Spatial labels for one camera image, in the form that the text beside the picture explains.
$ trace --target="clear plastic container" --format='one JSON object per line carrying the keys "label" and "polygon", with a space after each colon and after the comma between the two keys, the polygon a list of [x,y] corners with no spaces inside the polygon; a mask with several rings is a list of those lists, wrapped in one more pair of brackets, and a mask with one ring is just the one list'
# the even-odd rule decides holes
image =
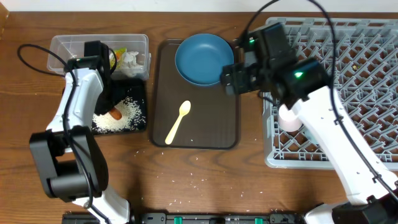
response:
{"label": "clear plastic container", "polygon": [[[88,35],[57,35],[51,40],[50,50],[67,61],[71,58],[84,56],[84,43],[100,40],[113,50],[127,48],[128,52],[138,52],[137,63],[141,68],[129,68],[129,71],[116,70],[112,79],[149,78],[150,53],[148,36],[145,34],[88,34]],[[49,55],[47,68],[58,74],[63,74],[63,65],[53,56]]]}

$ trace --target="blue plate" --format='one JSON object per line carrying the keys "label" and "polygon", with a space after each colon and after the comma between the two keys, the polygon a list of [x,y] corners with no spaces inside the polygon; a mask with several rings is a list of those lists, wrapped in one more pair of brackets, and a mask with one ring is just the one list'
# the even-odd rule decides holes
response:
{"label": "blue plate", "polygon": [[185,39],[175,54],[175,66],[188,82],[210,86],[220,82],[223,66],[234,63],[229,44],[213,34],[197,34]]}

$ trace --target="spoon handle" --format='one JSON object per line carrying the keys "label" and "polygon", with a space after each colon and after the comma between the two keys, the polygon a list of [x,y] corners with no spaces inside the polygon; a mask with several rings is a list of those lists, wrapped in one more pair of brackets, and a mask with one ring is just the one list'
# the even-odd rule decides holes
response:
{"label": "spoon handle", "polygon": [[177,132],[178,126],[180,125],[182,117],[183,117],[183,115],[178,116],[177,120],[175,121],[172,129],[170,130],[169,134],[166,137],[166,140],[165,140],[166,144],[172,143],[175,133]]}

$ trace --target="white plastic dish rack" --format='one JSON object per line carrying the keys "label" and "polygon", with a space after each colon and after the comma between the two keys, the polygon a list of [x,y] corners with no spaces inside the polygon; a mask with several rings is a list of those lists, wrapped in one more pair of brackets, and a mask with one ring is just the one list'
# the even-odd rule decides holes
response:
{"label": "white plastic dish rack", "polygon": [[[299,59],[315,57],[330,73],[333,51],[325,19],[271,17],[266,24],[275,22],[285,25]],[[332,23],[338,40],[335,86],[345,110],[387,168],[398,170],[398,20],[332,19]],[[266,164],[333,169],[320,146],[305,137],[305,127],[293,133],[279,128],[277,112],[264,101]]]}

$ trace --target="spoon head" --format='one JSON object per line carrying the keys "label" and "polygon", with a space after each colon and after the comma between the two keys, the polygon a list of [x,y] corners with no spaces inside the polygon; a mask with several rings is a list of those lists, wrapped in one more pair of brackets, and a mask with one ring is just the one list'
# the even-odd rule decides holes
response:
{"label": "spoon head", "polygon": [[191,109],[191,102],[188,100],[184,101],[180,106],[180,115],[187,115]]}

